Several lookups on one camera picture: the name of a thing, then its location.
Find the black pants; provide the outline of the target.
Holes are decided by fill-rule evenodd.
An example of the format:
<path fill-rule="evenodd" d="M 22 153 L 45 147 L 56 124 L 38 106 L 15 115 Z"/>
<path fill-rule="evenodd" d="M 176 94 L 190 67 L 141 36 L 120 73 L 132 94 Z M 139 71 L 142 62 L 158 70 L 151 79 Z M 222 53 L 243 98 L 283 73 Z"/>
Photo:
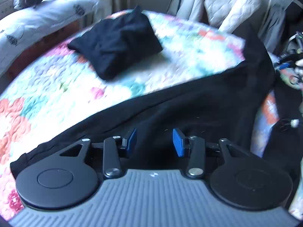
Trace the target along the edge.
<path fill-rule="evenodd" d="M 124 101 L 75 124 L 52 140 L 22 154 L 12 162 L 12 175 L 82 138 L 102 142 L 114 135 L 138 131 L 135 150 L 122 164 L 129 169 L 177 169 L 185 163 L 177 158 L 172 131 L 195 135 L 208 142 L 229 139 L 246 151 L 256 113 L 270 91 L 274 91 L 279 121 L 273 126 L 263 159 L 300 178 L 302 127 L 289 121 L 301 119 L 302 93 L 289 87 L 275 72 L 265 46 L 249 22 L 235 35 L 245 40 L 244 61 L 220 74 L 186 82 Z"/>

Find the black garment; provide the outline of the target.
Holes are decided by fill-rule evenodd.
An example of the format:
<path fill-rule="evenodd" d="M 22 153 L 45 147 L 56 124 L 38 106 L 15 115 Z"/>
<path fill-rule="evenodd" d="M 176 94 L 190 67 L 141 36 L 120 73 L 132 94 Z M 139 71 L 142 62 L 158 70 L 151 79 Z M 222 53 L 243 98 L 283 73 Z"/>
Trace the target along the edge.
<path fill-rule="evenodd" d="M 115 19 L 103 19 L 67 47 L 92 64 L 98 77 L 112 80 L 163 48 L 140 6 Z"/>

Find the floral quilt bedspread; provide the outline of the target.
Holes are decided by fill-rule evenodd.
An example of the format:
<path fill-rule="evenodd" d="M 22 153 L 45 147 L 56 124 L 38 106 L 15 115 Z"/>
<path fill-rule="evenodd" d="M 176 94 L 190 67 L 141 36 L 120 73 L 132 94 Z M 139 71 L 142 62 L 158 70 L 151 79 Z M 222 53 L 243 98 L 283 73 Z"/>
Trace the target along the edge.
<path fill-rule="evenodd" d="M 98 112 L 244 61 L 245 40 L 234 32 L 143 14 L 163 50 L 114 79 L 99 78 L 90 61 L 67 47 L 90 27 L 34 61 L 3 92 L 1 226 L 301 226 L 302 160 L 293 180 L 263 159 L 279 121 L 274 91 L 256 113 L 249 151 L 221 138 L 212 142 L 218 153 L 175 151 L 184 167 L 129 169 L 122 164 L 129 158 L 120 158 L 111 142 L 101 150 L 82 138 L 12 175 L 10 165 L 22 154 Z M 302 93 L 294 63 L 268 55 L 284 83 Z"/>

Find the grey hanging garment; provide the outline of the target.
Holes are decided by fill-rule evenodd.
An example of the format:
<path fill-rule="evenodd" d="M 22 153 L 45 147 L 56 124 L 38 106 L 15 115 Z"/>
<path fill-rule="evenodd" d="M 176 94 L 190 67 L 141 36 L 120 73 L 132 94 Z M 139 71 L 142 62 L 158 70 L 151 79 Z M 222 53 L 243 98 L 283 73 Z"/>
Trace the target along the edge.
<path fill-rule="evenodd" d="M 279 52 L 285 21 L 286 11 L 284 7 L 275 4 L 270 8 L 265 23 L 258 33 L 258 37 L 263 42 L 267 51 L 272 54 L 278 54 Z"/>

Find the white quilted jacket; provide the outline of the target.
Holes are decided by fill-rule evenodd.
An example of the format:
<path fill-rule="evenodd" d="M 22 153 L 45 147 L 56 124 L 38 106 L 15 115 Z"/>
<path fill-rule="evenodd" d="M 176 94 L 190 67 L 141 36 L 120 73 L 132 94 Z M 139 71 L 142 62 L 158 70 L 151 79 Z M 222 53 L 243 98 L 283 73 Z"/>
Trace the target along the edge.
<path fill-rule="evenodd" d="M 181 0 L 176 17 L 232 33 L 260 5 L 261 0 Z"/>

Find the white patterned pillow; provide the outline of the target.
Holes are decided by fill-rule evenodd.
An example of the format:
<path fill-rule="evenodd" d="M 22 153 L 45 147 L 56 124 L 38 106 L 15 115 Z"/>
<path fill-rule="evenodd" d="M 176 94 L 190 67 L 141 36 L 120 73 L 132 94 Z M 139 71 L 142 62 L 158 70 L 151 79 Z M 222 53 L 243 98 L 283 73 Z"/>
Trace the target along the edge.
<path fill-rule="evenodd" d="M 99 0 L 43 0 L 1 19 L 1 75 L 25 49 L 101 6 Z"/>

